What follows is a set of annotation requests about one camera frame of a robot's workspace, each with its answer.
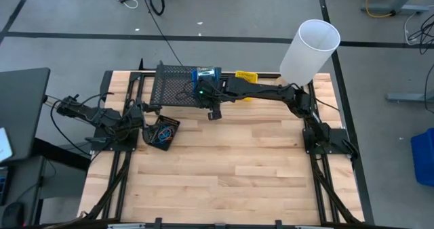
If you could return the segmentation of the blue plastic basket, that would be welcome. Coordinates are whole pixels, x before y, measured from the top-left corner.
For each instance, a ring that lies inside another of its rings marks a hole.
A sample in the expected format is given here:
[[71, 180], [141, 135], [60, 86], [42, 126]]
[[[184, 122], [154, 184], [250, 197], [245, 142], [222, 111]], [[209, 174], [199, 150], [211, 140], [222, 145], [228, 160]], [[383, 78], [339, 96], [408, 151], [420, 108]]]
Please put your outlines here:
[[198, 67], [195, 68], [192, 71], [192, 73], [191, 73], [192, 81], [194, 83], [194, 86], [196, 86], [198, 84], [198, 82], [200, 82], [200, 81], [207, 81], [207, 82], [210, 82], [210, 83], [217, 84], [219, 82], [220, 78], [221, 78], [221, 68], [218, 68], [218, 67], [214, 67], [214, 68], [216, 69], [216, 78], [213, 81], [207, 81], [207, 80], [201, 80], [201, 79], [198, 80], [197, 79], [197, 69], [198, 69]]

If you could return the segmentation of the black plastic basket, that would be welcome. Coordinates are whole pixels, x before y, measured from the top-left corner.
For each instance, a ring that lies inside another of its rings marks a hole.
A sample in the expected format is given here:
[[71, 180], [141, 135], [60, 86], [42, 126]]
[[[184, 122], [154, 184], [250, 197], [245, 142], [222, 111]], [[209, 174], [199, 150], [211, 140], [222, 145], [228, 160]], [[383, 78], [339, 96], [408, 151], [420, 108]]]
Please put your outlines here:
[[[145, 143], [148, 144], [149, 146], [154, 147], [154, 148], [157, 148], [157, 149], [160, 149], [160, 150], [163, 150], [163, 151], [168, 151], [169, 148], [170, 148], [170, 145], [171, 145], [172, 141], [175, 138], [176, 132], [177, 132], [177, 130], [179, 128], [179, 125], [180, 125], [180, 121], [177, 121], [175, 119], [171, 119], [169, 117], [160, 115], [160, 116], [158, 116], [155, 124], [156, 124], [157, 128], [156, 128], [154, 134], [151, 137], [151, 141], [150, 142], [145, 142]], [[174, 136], [173, 136], [173, 139], [171, 141], [166, 142], [164, 144], [160, 144], [158, 142], [158, 139], [157, 139], [157, 132], [160, 130], [161, 127], [165, 127], [165, 126], [170, 126], [170, 127], [173, 128]]]

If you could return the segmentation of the yellow plastic basket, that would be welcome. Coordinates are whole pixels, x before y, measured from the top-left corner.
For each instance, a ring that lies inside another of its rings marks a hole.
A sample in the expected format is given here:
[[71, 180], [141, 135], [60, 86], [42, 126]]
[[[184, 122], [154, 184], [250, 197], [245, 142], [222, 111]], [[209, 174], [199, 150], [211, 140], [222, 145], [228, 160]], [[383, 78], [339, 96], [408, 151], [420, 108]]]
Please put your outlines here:
[[246, 72], [242, 70], [237, 70], [235, 72], [235, 77], [244, 79], [248, 83], [257, 83], [258, 82], [258, 74], [255, 72]]

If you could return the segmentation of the black mesh desk riser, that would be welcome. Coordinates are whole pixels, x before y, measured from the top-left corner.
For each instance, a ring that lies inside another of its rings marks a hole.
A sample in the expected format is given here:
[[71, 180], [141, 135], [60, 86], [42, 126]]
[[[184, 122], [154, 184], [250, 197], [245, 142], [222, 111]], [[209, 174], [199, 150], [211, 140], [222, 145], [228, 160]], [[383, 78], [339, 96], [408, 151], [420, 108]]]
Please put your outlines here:
[[200, 108], [191, 73], [199, 66], [160, 64], [155, 73], [150, 103], [159, 106]]

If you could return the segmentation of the dark grey desk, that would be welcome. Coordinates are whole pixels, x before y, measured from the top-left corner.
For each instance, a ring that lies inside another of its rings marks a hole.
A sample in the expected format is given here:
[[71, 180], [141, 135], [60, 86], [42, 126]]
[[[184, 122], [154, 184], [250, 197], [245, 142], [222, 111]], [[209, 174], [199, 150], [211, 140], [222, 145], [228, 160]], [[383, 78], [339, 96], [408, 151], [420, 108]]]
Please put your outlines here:
[[36, 137], [49, 76], [48, 68], [0, 72], [0, 128], [5, 128], [13, 152], [1, 164], [43, 156], [86, 171], [90, 165], [89, 158]]

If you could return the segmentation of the white shade table lamp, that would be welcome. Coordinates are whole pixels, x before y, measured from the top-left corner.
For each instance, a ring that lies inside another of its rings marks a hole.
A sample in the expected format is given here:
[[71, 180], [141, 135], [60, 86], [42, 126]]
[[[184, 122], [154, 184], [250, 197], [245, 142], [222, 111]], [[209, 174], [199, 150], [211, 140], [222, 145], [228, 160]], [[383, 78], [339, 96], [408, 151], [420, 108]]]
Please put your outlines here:
[[280, 76], [274, 84], [307, 85], [336, 51], [340, 42], [340, 33], [332, 24], [317, 19], [303, 22], [281, 61]]

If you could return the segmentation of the black computer mouse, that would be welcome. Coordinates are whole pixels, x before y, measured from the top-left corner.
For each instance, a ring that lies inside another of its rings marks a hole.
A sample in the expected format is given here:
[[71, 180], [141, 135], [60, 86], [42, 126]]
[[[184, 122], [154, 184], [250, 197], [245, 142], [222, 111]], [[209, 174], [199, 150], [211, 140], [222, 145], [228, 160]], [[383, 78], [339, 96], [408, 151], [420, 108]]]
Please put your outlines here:
[[1, 226], [3, 228], [12, 228], [23, 225], [24, 223], [24, 204], [21, 202], [13, 202], [9, 204], [1, 218]]

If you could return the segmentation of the grey metal floor foot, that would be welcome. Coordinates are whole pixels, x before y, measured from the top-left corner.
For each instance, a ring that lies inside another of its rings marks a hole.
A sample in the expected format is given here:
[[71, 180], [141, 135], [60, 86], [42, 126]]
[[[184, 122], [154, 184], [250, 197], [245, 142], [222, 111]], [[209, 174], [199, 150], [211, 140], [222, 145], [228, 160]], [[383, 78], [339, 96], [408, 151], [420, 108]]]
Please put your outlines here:
[[386, 99], [396, 102], [434, 103], [434, 91], [428, 93], [388, 93]]

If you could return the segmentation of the blue plastic bin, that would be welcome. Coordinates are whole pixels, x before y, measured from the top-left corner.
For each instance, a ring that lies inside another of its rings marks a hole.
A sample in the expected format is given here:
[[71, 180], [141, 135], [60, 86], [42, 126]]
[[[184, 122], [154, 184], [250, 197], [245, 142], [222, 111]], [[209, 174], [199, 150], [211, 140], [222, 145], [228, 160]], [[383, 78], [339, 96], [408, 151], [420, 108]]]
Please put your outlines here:
[[434, 187], [434, 128], [411, 138], [416, 181]]

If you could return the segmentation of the black aluminium rig frame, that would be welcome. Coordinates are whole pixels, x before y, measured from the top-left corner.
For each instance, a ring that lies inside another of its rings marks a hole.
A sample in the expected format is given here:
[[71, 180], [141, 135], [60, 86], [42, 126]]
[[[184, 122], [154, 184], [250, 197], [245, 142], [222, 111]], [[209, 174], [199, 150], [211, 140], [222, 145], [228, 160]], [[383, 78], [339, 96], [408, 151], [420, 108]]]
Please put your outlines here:
[[205, 217], [204, 211], [195, 212], [188, 215], [186, 218], [188, 223], [171, 222], [168, 215], [155, 215], [151, 219], [141, 217], [136, 221], [126, 221], [122, 217], [126, 215], [126, 211], [131, 207], [125, 204], [127, 197], [126, 191], [132, 187], [132, 173], [128, 170], [131, 167], [132, 161], [138, 158], [138, 155], [132, 152], [126, 153], [127, 165], [118, 167], [119, 153], [113, 155], [111, 165], [111, 174], [107, 178], [108, 188], [106, 194], [108, 196], [116, 190], [116, 186], [112, 185], [113, 180], [119, 179], [118, 201], [115, 205], [115, 214], [113, 217], [107, 216], [105, 213], [110, 211], [111, 202], [107, 201], [102, 207], [101, 212], [89, 212], [73, 227], [76, 229], [375, 229], [374, 225], [358, 220], [353, 216], [350, 210], [340, 200], [332, 187], [332, 173], [327, 156], [322, 156], [321, 160], [325, 163], [321, 169], [317, 164], [317, 159], [310, 156], [307, 163], [311, 167], [308, 172], [309, 178], [313, 181], [313, 192], [315, 196], [314, 213], [318, 215], [318, 221], [313, 222], [308, 219], [305, 214], [302, 214], [302, 220], [297, 221], [296, 218], [284, 218], [270, 210], [269, 207], [265, 211], [261, 211], [260, 215], [270, 213], [273, 216], [273, 221], [253, 221], [253, 213], [249, 212], [249, 217], [245, 222], [241, 221], [232, 212], [228, 217], [220, 218], [219, 220], [206, 219], [203, 223], [199, 220]]

